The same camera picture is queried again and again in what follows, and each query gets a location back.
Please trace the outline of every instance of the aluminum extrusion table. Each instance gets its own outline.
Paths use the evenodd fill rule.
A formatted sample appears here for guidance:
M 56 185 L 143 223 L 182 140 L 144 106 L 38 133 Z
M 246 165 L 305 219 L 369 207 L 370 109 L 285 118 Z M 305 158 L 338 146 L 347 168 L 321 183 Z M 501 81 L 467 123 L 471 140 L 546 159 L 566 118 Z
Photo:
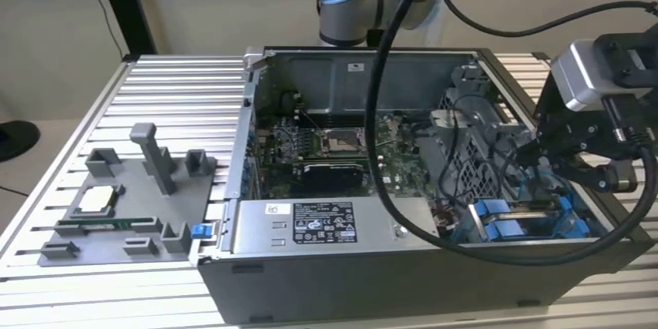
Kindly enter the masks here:
M 532 54 L 497 56 L 537 100 L 549 63 Z M 83 184 L 84 158 L 92 148 L 112 147 L 123 158 L 139 156 L 139 146 L 128 139 L 136 122 L 159 126 L 159 144 L 174 156 L 203 148 L 218 158 L 206 217 L 222 217 L 243 86 L 242 57 L 155 55 L 122 64 L 0 237 L 0 327 L 225 326 L 191 263 L 42 268 L 38 250 Z M 593 156 L 588 160 L 602 162 Z M 644 181 L 640 164 L 636 170 Z M 618 196 L 628 208 L 641 191 L 642 187 Z M 642 226 L 658 239 L 658 206 Z M 198 248 L 206 248 L 199 241 Z M 289 327 L 657 328 L 658 247 L 618 274 L 590 277 L 550 307 Z

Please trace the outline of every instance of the white sticker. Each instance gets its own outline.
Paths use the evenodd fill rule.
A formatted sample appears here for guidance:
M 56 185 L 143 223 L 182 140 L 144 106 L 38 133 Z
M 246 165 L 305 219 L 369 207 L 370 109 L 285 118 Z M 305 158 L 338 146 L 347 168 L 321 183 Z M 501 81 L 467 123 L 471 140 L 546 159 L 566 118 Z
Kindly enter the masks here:
M 363 63 L 349 63 L 347 71 L 349 72 L 363 72 L 366 70 L 366 65 Z
M 290 203 L 267 203 L 266 215 L 290 215 Z

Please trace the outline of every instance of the open computer chassis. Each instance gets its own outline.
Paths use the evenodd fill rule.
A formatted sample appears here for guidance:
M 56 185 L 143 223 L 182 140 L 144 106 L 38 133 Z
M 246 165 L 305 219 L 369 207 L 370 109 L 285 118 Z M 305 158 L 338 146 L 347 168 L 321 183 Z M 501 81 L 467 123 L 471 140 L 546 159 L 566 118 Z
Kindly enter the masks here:
M 229 323 L 548 305 L 652 247 L 638 228 L 556 267 L 438 250 L 397 225 L 374 192 L 363 137 L 374 50 L 267 48 L 246 58 L 226 216 L 218 248 L 199 260 Z M 628 216 L 613 195 L 570 184 L 550 166 L 504 166 L 533 139 L 533 109 L 489 50 L 391 52 L 378 105 L 389 193 L 427 232 L 525 256 L 581 248 Z

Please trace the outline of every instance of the motherboard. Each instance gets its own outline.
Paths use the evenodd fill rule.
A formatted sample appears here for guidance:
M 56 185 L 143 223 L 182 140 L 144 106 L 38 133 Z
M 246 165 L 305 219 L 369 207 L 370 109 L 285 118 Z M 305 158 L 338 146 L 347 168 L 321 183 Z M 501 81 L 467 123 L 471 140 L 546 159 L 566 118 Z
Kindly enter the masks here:
M 374 195 L 363 127 L 323 128 L 311 116 L 295 117 L 258 130 L 263 197 Z M 378 117 L 378 166 L 391 195 L 434 200 L 410 127 L 402 112 Z

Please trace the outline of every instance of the black cable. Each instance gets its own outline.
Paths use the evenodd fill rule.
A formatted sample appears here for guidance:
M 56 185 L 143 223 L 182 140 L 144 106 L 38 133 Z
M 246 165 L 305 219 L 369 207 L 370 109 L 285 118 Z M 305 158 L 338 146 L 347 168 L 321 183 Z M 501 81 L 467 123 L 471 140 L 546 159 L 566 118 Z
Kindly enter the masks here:
M 12 188 L 7 188 L 4 186 L 0 186 L 0 190 L 4 190 L 10 193 L 19 194 L 20 196 L 30 196 L 30 194 L 20 192 L 19 190 L 14 190 Z
M 540 182 L 542 180 L 542 177 L 540 175 L 540 167 L 533 166 L 533 175 L 536 176 L 536 180 Z
M 586 247 L 578 250 L 550 257 L 510 257 L 493 254 L 491 252 L 482 251 L 478 248 L 466 248 L 458 244 L 443 240 L 442 238 L 434 236 L 427 231 L 425 231 L 398 210 L 391 197 L 389 196 L 386 184 L 382 180 L 382 173 L 378 168 L 378 151 L 375 148 L 377 143 L 377 122 L 375 116 L 378 111 L 378 94 L 379 87 L 382 85 L 383 70 L 387 62 L 387 57 L 391 52 L 393 41 L 395 39 L 398 30 L 401 29 L 402 21 L 410 10 L 410 6 L 414 0 L 401 0 L 397 6 L 395 14 L 393 16 L 391 24 L 383 33 L 382 44 L 378 48 L 373 72 L 369 84 L 369 95 L 366 97 L 366 110 L 365 110 L 365 141 L 366 148 L 369 150 L 369 168 L 374 179 L 374 185 L 378 192 L 379 199 L 387 212 L 391 214 L 393 219 L 398 224 L 405 227 L 418 238 L 433 244 L 434 246 L 450 250 L 455 253 L 465 255 L 466 257 L 477 258 L 497 264 L 512 264 L 517 266 L 552 266 L 560 264 L 568 264 L 577 260 L 581 260 L 593 254 L 601 252 L 613 244 L 620 242 L 620 240 L 626 237 L 630 231 L 638 226 L 644 217 L 648 215 L 653 203 L 656 201 L 656 196 L 658 195 L 658 160 L 656 158 L 656 153 L 653 146 L 642 146 L 638 148 L 638 154 L 642 158 L 645 166 L 645 180 L 646 186 L 642 190 L 642 195 L 640 197 L 638 204 L 630 213 L 626 220 L 620 224 L 620 226 L 604 237 L 601 237 L 596 242 L 590 243 Z
M 453 103 L 453 106 L 457 106 L 457 103 L 459 103 L 459 101 L 463 99 L 463 98 L 478 98 L 481 100 L 483 100 L 490 106 L 491 108 L 495 110 L 495 103 L 491 102 L 485 96 L 481 96 L 478 94 L 463 94 L 459 98 L 457 98 L 457 100 L 454 101 Z M 495 148 L 495 144 L 498 143 L 499 139 L 497 139 L 493 143 L 489 143 L 489 141 L 486 140 L 486 138 L 483 138 L 485 140 L 485 143 L 487 144 L 487 146 L 490 146 L 490 151 L 495 154 L 498 154 L 501 157 L 505 158 L 505 154 Z
M 441 195 L 449 200 L 450 204 L 453 206 L 461 206 L 462 208 L 467 208 L 467 204 L 462 202 L 457 196 L 453 196 L 447 190 L 446 190 L 446 174 L 450 169 L 450 165 L 453 164 L 454 160 L 454 155 L 457 153 L 457 145 L 459 141 L 459 122 L 457 120 L 457 115 L 454 114 L 453 110 L 453 140 L 450 142 L 450 149 L 449 149 L 449 154 L 446 157 L 446 164 L 443 165 L 443 169 L 441 169 L 439 173 L 439 193 Z
M 501 178 L 505 179 L 508 176 L 508 168 L 510 164 L 514 162 L 514 157 L 517 156 L 517 150 L 513 150 L 508 157 L 505 157 L 504 165 L 501 166 Z
M 540 34 L 541 32 L 553 29 L 554 27 L 558 27 L 560 25 L 566 24 L 568 22 L 572 22 L 577 20 L 578 18 L 584 18 L 588 15 L 593 15 L 594 13 L 610 11 L 612 9 L 621 9 L 621 8 L 641 8 L 646 12 L 652 13 L 653 15 L 658 15 L 658 2 L 642 2 L 642 1 L 621 1 L 621 2 L 610 2 L 605 3 L 601 5 L 596 5 L 592 8 L 584 9 L 582 11 L 578 11 L 576 13 L 572 13 L 570 15 L 566 15 L 562 18 L 558 18 L 557 20 L 546 23 L 542 26 L 538 26 L 533 29 L 528 29 L 524 31 L 501 31 L 497 29 L 493 29 L 490 27 L 486 27 L 473 21 L 463 13 L 459 11 L 457 8 L 457 5 L 453 3 L 453 0 L 443 0 L 446 3 L 446 6 L 449 9 L 453 11 L 454 15 L 459 20 L 466 23 L 469 26 L 471 26 L 475 30 L 485 32 L 486 34 L 499 36 L 502 38 L 521 38 L 524 36 L 530 36 L 534 34 Z
M 106 6 L 103 5 L 103 2 L 100 0 L 98 0 L 98 2 L 100 5 L 100 9 L 103 9 L 103 17 L 106 17 L 107 30 L 110 31 L 110 36 L 112 37 L 112 40 L 115 41 L 116 49 L 119 50 L 119 58 L 122 59 L 123 58 L 123 50 L 122 50 L 122 47 L 119 46 L 119 42 L 116 41 L 116 36 L 115 36 L 115 32 L 112 31 L 112 26 L 110 25 L 110 18 L 107 15 L 107 9 L 106 9 Z
M 453 197 L 457 198 L 458 194 L 457 194 L 457 190 L 459 188 L 459 178 L 462 177 L 462 174 L 463 174 L 463 169 L 466 169 L 466 163 L 469 161 L 471 161 L 473 158 L 467 158 L 462 161 L 462 163 L 459 164 L 459 170 L 457 171 L 457 177 L 454 178 L 454 190 L 453 190 Z
M 493 143 L 489 142 L 486 137 L 482 137 L 482 139 L 485 140 L 485 143 L 487 145 L 486 158 L 494 159 L 494 155 L 498 155 L 505 160 L 508 155 L 504 153 L 504 151 L 501 149 L 498 149 L 497 146 L 498 146 L 498 143 L 501 143 L 502 139 L 509 139 L 509 140 L 513 140 L 513 139 L 501 132 L 498 132 L 495 135 L 497 135 L 497 138 L 495 138 Z

